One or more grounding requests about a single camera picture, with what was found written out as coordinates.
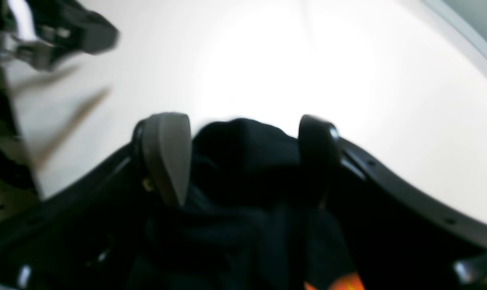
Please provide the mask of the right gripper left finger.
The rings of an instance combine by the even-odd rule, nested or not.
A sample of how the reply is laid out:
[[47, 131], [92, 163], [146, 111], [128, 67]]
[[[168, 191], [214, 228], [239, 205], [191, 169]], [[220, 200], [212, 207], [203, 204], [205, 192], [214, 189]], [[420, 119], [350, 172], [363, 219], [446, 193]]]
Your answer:
[[192, 156], [186, 114], [153, 114], [130, 143], [52, 198], [0, 222], [0, 285], [121, 290], [149, 212], [182, 206]]

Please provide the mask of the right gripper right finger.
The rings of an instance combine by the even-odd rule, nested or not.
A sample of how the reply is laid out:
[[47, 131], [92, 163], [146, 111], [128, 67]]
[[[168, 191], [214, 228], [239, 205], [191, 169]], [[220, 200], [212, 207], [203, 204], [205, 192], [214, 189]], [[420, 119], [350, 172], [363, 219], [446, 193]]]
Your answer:
[[412, 186], [330, 121], [302, 116], [297, 141], [365, 289], [487, 290], [487, 224]]

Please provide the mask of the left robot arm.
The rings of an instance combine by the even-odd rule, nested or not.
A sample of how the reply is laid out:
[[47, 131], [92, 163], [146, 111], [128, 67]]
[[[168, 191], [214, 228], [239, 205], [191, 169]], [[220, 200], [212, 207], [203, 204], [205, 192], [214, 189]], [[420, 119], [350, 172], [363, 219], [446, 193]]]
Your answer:
[[112, 50], [118, 29], [77, 0], [0, 0], [0, 65], [52, 71], [77, 54]]

